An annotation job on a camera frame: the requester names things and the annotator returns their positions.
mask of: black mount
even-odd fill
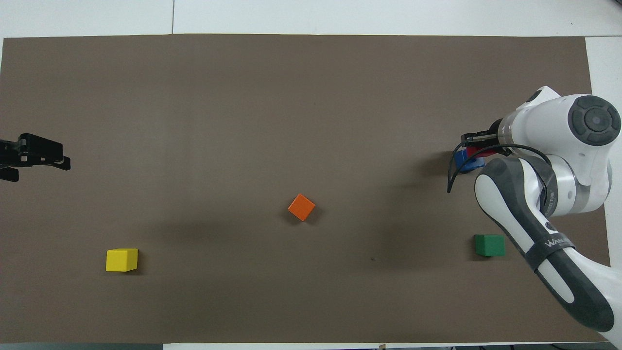
[[[71,169],[71,159],[63,156],[63,144],[33,134],[21,134],[17,142],[0,140],[0,179],[19,180],[19,171],[12,166],[49,165]]]

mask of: wooden block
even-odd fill
[[[311,214],[313,208],[315,208],[315,204],[312,201],[305,196],[298,194],[287,210],[300,219],[300,221],[304,221],[307,219],[309,214]]]
[[[138,249],[119,248],[106,252],[106,271],[128,272],[138,267]]]

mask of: robotic arm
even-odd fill
[[[608,153],[620,115],[592,95],[560,97],[542,87],[490,130],[463,135],[475,148],[507,147],[477,176],[481,209],[506,233],[529,266],[578,322],[622,349],[622,272],[593,262],[553,227],[550,216],[599,208],[611,188]]]

